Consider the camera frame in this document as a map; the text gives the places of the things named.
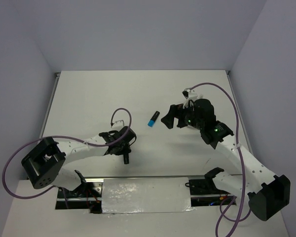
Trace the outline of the pink black highlighter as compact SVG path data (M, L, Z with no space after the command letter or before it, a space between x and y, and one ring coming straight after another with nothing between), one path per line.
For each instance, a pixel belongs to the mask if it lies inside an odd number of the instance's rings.
M123 154L123 161L124 161L124 164L129 164L129 153Z

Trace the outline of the blue black highlighter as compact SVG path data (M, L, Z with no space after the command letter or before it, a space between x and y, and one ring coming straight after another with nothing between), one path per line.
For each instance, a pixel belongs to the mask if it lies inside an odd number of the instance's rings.
M148 122L148 126L149 127L153 127L154 126L154 124L155 124L156 120L158 119L159 115L160 115L160 112L159 111L156 111L153 114L153 116L150 118L150 120Z

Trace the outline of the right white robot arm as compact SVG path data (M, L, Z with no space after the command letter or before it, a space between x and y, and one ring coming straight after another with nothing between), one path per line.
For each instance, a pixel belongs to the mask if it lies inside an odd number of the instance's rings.
M224 168L214 168L205 174L208 192L224 190L238 198L243 197L245 204L262 221L267 221L289 204L291 182L288 177L276 175L237 143L233 131L216 119L214 106L209 100L189 100L171 105L161 122L168 129L191 126L199 130L203 141L229 159L245 179L244 182L238 181Z

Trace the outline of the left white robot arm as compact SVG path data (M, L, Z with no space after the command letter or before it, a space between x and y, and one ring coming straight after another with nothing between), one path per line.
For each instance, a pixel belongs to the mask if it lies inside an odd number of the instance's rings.
M49 185L68 190L76 197L92 189L82 173L65 165L90 157L106 155L123 156L129 163L130 142L137 139L136 133L127 126L119 131L102 132L84 142L55 141L52 137L42 139L21 161L34 189Z

